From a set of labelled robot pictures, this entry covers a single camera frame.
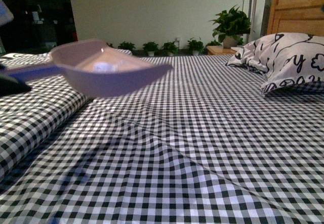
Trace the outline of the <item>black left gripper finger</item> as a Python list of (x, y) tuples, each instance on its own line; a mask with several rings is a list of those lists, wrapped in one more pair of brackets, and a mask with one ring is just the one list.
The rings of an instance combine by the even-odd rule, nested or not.
[(1, 64), (1, 97), (26, 93), (31, 87), (3, 73), (5, 66)]

